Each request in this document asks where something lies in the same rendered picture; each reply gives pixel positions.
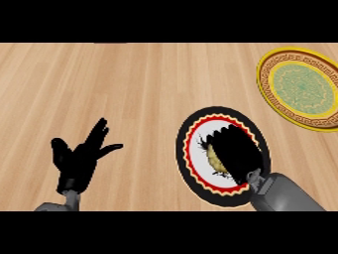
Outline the yellow brown green plate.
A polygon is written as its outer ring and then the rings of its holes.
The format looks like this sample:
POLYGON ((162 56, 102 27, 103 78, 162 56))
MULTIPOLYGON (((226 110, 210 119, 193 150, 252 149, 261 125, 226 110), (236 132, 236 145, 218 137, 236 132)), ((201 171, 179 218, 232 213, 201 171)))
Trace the yellow brown green plate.
POLYGON ((338 63, 308 49, 283 47, 260 58, 255 82, 279 116, 301 128, 338 131, 338 63))

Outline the black red white plate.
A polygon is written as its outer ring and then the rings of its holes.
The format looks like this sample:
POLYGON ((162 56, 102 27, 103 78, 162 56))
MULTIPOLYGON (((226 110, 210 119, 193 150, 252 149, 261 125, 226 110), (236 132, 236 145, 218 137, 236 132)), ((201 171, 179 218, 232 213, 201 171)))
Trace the black red white plate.
POLYGON ((196 196, 220 207, 242 206, 252 196, 249 185, 238 185, 229 172, 215 171, 202 144, 207 136, 230 124, 238 126, 254 140, 261 153, 261 175, 266 176, 270 173, 267 143, 252 121, 235 109, 223 106, 199 109, 183 121, 176 138, 176 160, 183 181, 196 196))

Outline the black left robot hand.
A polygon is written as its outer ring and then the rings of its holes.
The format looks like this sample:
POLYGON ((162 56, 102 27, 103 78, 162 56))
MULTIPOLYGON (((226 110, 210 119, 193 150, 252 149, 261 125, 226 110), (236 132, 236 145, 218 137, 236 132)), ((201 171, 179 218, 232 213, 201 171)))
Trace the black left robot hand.
POLYGON ((100 118, 84 141, 74 149, 62 138, 52 139, 53 164, 60 172, 57 193, 66 191, 83 193, 90 183, 96 161, 112 151, 122 148, 121 144, 102 146, 108 134, 106 120, 100 118))

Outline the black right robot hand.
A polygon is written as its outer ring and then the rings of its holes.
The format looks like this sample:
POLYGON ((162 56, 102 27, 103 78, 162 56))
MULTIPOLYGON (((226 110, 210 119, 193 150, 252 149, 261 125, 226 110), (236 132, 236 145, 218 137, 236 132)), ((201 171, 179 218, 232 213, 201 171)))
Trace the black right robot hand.
POLYGON ((233 124, 215 130, 198 144, 214 174, 230 176, 238 185, 255 185, 263 172, 261 151, 248 133, 233 124))

